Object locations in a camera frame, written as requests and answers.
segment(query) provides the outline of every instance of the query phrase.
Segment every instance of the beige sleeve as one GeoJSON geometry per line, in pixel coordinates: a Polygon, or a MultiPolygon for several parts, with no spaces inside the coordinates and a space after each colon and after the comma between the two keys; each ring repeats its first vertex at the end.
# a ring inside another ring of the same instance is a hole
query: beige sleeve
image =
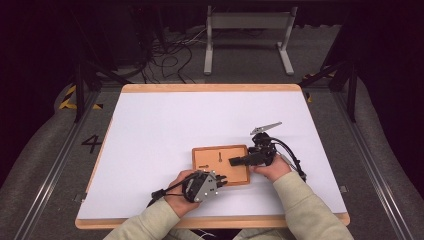
{"type": "Polygon", "coordinates": [[[127,219],[105,239],[162,239],[179,221],[171,206],[161,198],[140,215],[127,219]]]}
{"type": "Polygon", "coordinates": [[[288,173],[274,182],[286,221],[296,239],[353,239],[346,226],[299,177],[288,173]]]}

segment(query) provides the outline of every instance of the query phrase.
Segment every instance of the yellow and black floor marking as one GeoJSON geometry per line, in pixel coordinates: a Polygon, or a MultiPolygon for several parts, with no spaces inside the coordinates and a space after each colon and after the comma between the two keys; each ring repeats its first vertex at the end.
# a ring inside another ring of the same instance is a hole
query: yellow and black floor marking
{"type": "MultiPolygon", "coordinates": [[[[77,105],[74,103],[70,103],[71,97],[74,94],[75,90],[77,89],[77,86],[75,83],[73,83],[68,91],[66,92],[65,97],[62,100],[62,103],[59,106],[59,109],[77,109],[77,105]]],[[[103,109],[103,104],[94,104],[93,109],[103,109]]]]}

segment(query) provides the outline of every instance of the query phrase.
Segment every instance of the dark background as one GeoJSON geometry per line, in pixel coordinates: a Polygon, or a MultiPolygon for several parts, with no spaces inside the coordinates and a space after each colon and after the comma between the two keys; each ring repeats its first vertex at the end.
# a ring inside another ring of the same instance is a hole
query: dark background
{"type": "MultiPolygon", "coordinates": [[[[385,1],[351,13],[328,63],[354,60],[390,146],[424,196],[422,10],[419,3],[385,1]]],[[[206,18],[206,8],[198,6],[79,6],[70,12],[47,1],[4,1],[0,8],[1,184],[31,136],[53,115],[53,103],[72,81],[78,57],[83,53],[110,70],[142,64],[149,58],[156,11],[171,31],[203,25],[206,18]]],[[[342,24],[347,15],[346,7],[303,7],[295,25],[342,24]]]]}

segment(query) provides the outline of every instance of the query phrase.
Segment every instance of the person's right arm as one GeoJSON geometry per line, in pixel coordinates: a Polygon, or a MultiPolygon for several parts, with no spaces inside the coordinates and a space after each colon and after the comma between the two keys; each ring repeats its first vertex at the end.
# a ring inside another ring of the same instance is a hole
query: person's right arm
{"type": "Polygon", "coordinates": [[[270,166],[252,167],[273,182],[287,225],[297,239],[353,239],[349,230],[281,156],[270,166]]]}

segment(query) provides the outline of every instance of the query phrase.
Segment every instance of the gray carpet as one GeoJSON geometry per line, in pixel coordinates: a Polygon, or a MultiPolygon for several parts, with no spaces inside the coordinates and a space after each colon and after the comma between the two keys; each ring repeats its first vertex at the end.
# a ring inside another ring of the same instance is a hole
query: gray carpet
{"type": "MultiPolygon", "coordinates": [[[[190,77],[198,83],[296,83],[303,75],[318,71],[337,32],[338,27],[293,30],[288,54],[295,70],[294,76],[284,73],[274,45],[279,40],[277,32],[249,32],[258,35],[255,37],[242,31],[219,33],[216,34],[214,44],[212,75],[203,75],[205,45],[198,43],[190,47],[193,56],[182,71],[183,77],[187,82],[190,82],[190,77]]],[[[164,68],[166,74],[174,73],[170,77],[163,78],[162,69],[153,64],[150,64],[152,70],[147,68],[145,74],[149,81],[178,82],[180,80],[175,73],[189,55],[186,49],[175,55],[178,64],[164,68]]],[[[161,63],[164,58],[158,57],[157,62],[161,63]]],[[[172,61],[175,60],[165,59],[164,64],[172,65],[172,61]]],[[[141,75],[131,80],[144,82],[141,75]]],[[[323,80],[316,85],[323,86],[325,82],[323,80]]],[[[99,141],[103,141],[119,96],[119,88],[115,86],[106,83],[95,100],[98,104],[104,104],[104,108],[89,112],[30,239],[102,239],[109,232],[78,230],[74,220],[80,204],[73,199],[76,194],[85,192],[100,150],[97,146],[90,153],[90,146],[81,143],[93,135],[98,135],[99,141]]],[[[66,90],[58,93],[58,101],[63,99],[66,90]]],[[[321,88],[310,88],[308,92],[312,96],[308,106],[336,180],[339,185],[349,189],[342,194],[351,218],[349,230],[355,239],[398,239],[334,94],[321,88]]],[[[57,108],[57,103],[52,103],[52,106],[57,108]]],[[[13,239],[15,236],[73,126],[74,117],[75,110],[57,110],[21,153],[0,191],[0,239],[13,239]]],[[[391,152],[367,90],[361,82],[358,86],[356,118],[356,125],[390,186],[412,235],[415,239],[422,239],[424,202],[391,152]]]]}

